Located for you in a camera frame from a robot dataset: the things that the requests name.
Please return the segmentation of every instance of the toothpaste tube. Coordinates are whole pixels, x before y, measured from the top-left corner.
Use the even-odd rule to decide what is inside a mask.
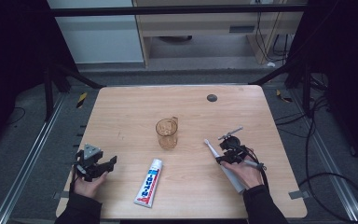
[[[136,204],[140,204],[145,207],[152,207],[153,198],[156,192],[158,178],[161,173],[162,161],[159,159],[153,159],[149,171],[147,172],[145,181],[139,189],[138,195],[136,195],[133,201]]]

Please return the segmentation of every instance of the floor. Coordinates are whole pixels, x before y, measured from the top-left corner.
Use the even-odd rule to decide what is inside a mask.
[[[274,51],[280,53],[282,46],[284,38],[281,37],[275,50],[271,50],[269,55],[281,59],[282,56],[274,55]],[[193,36],[190,41],[155,38],[150,57],[150,64],[146,68],[121,67],[96,72],[86,67],[81,72],[108,86],[189,85],[246,84],[274,69],[255,61],[244,35]],[[275,62],[275,68],[280,65],[282,61]],[[315,77],[327,85],[323,75]],[[334,115],[329,112],[328,105],[315,112],[317,130],[310,139],[308,151],[306,136],[312,123],[310,119],[280,124],[302,114],[299,103],[301,87],[287,90],[283,85],[284,79],[285,75],[274,78],[263,86],[263,90],[297,182],[306,178],[305,159],[308,158],[311,174],[326,171],[340,173],[358,184],[358,158],[351,156],[349,143]],[[60,113],[51,126],[47,127],[44,122],[43,86],[36,86],[18,96],[16,109],[0,135],[0,209],[4,208],[9,223],[52,223],[55,218],[57,195],[60,195],[66,182],[71,161],[98,94],[98,90],[74,79],[69,80],[72,84],[69,93],[54,91],[55,101],[62,103],[56,107]],[[79,95],[85,91],[88,93],[85,104],[76,108]],[[314,99],[320,96],[323,96],[322,92],[312,91]],[[48,133],[46,139],[38,137],[42,132]],[[350,198],[349,202],[358,203],[358,192],[353,187],[345,189],[347,185],[341,183],[340,179],[322,176],[313,179],[311,183],[316,193],[305,199],[309,214],[302,219],[290,220],[291,223],[343,222],[325,212],[316,203],[315,197],[340,217],[348,218],[348,214],[358,208],[357,204],[345,202]],[[301,190],[310,192],[306,185]],[[10,199],[13,203],[6,203],[5,199]]]

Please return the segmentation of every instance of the wooden table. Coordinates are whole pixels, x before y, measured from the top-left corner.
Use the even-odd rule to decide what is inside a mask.
[[[216,102],[207,96],[215,94]],[[178,144],[171,150],[158,145],[156,123],[179,118]],[[86,143],[100,147],[109,161],[117,155],[114,172],[101,187],[102,218],[244,218],[242,197],[213,158],[204,139],[223,155],[217,138],[235,133],[255,150],[267,166],[270,193],[286,217],[304,217],[298,190],[263,90],[259,86],[111,87],[100,90],[80,149]],[[154,158],[163,161],[152,208],[133,203]],[[69,190],[70,179],[65,190]],[[64,210],[61,198],[57,216]]]

